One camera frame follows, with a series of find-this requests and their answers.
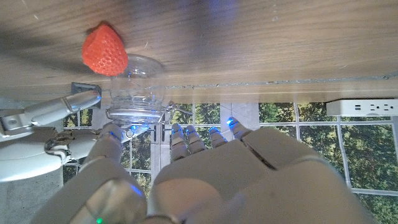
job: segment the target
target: red strawberry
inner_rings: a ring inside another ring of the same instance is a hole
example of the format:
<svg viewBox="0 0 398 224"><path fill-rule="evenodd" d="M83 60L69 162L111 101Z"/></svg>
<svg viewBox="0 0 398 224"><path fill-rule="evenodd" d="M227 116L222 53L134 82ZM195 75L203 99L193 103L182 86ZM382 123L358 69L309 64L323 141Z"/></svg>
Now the red strawberry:
<svg viewBox="0 0 398 224"><path fill-rule="evenodd" d="M83 63L106 76L119 75L126 69L128 59L123 43L108 25L100 25L86 38Z"/></svg>

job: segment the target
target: white power strip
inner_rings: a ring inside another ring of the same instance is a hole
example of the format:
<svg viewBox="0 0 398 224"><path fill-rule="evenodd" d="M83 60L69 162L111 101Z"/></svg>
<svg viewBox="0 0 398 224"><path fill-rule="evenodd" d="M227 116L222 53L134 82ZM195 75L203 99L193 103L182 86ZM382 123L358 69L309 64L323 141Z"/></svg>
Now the white power strip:
<svg viewBox="0 0 398 224"><path fill-rule="evenodd" d="M398 99L338 100L326 104L327 116L396 116Z"/></svg>

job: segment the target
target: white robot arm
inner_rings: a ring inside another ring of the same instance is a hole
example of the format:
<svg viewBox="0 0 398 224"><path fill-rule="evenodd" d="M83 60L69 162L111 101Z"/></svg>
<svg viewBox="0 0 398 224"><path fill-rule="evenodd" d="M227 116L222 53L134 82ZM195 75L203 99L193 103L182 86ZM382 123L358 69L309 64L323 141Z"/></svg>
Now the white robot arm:
<svg viewBox="0 0 398 224"><path fill-rule="evenodd" d="M227 122L235 140L210 129L206 150L195 128L172 127L172 163L142 189L119 163L123 131L106 125L79 174L32 223L374 223L319 155L273 129Z"/></svg>
<svg viewBox="0 0 398 224"><path fill-rule="evenodd" d="M23 110L0 111L0 182L25 179L58 169L70 159L87 156L98 133L40 127L99 102L100 94L86 91Z"/></svg>

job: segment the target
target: window pane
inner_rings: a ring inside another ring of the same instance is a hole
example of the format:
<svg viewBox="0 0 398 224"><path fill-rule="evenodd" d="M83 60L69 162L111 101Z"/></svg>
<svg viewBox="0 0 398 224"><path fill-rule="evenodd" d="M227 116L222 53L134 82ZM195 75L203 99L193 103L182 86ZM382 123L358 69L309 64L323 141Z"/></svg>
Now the window pane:
<svg viewBox="0 0 398 224"><path fill-rule="evenodd" d="M130 168L130 141L123 143L121 164L124 168Z"/></svg>
<svg viewBox="0 0 398 224"><path fill-rule="evenodd" d="M353 187L398 190L398 162L391 125L342 127Z"/></svg>
<svg viewBox="0 0 398 224"><path fill-rule="evenodd" d="M150 192L150 174L146 173L138 173L131 172L131 175L135 178L138 184L142 187L145 192L146 197L148 198Z"/></svg>
<svg viewBox="0 0 398 224"><path fill-rule="evenodd" d="M196 124L220 124L220 104L203 103L195 105Z"/></svg>
<svg viewBox="0 0 398 224"><path fill-rule="evenodd" d="M398 197L383 195L356 195L379 223L397 223Z"/></svg>
<svg viewBox="0 0 398 224"><path fill-rule="evenodd" d="M389 121L391 117L341 117L341 121Z"/></svg>
<svg viewBox="0 0 398 224"><path fill-rule="evenodd" d="M132 169L150 170L150 131L146 131L131 140Z"/></svg>
<svg viewBox="0 0 398 224"><path fill-rule="evenodd" d="M93 110L84 109L80 111L80 126L91 126L93 120Z"/></svg>
<svg viewBox="0 0 398 224"><path fill-rule="evenodd" d="M298 105L300 121L337 121L336 117L326 116L326 103L302 103Z"/></svg>
<svg viewBox="0 0 398 224"><path fill-rule="evenodd" d="M77 126L77 114L71 114L63 119L64 127L76 127Z"/></svg>
<svg viewBox="0 0 398 224"><path fill-rule="evenodd" d="M80 159L78 160L78 163L79 163L80 165L82 165L82 164L84 163L85 159L86 159L85 157L80 158Z"/></svg>
<svg viewBox="0 0 398 224"><path fill-rule="evenodd" d="M62 175L63 175L63 184L68 182L68 180L72 179L76 175L77 166L63 166L62 167Z"/></svg>
<svg viewBox="0 0 398 224"><path fill-rule="evenodd" d="M192 104L186 105L179 105L180 109L185 111L192 112ZM173 115L173 118L170 122L171 124L178 123L178 124L193 124L192 115L183 113L181 111L176 111Z"/></svg>
<svg viewBox="0 0 398 224"><path fill-rule="evenodd" d="M203 140L207 149L212 149L211 140L209 135L210 128L196 128L199 138Z"/></svg>
<svg viewBox="0 0 398 224"><path fill-rule="evenodd" d="M295 121L293 103L259 103L260 123Z"/></svg>
<svg viewBox="0 0 398 224"><path fill-rule="evenodd" d="M296 138L296 127L295 126L263 126L262 128L273 128L290 137Z"/></svg>
<svg viewBox="0 0 398 224"><path fill-rule="evenodd" d="M300 135L305 144L319 152L344 178L336 126L301 126Z"/></svg>

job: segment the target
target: wooden surface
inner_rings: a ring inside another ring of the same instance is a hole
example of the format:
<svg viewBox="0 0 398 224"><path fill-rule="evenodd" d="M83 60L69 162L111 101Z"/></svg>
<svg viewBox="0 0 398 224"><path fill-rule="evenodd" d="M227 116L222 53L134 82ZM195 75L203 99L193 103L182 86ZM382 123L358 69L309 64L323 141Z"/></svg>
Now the wooden surface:
<svg viewBox="0 0 398 224"><path fill-rule="evenodd" d="M179 102L398 95L397 78L367 79L398 71L396 0L5 0L0 96L45 100L82 82L100 85L106 98L109 78L81 59L88 30L101 21L119 32L127 53L164 65L161 84L179 86L166 91ZM323 81L258 84L309 79Z"/></svg>

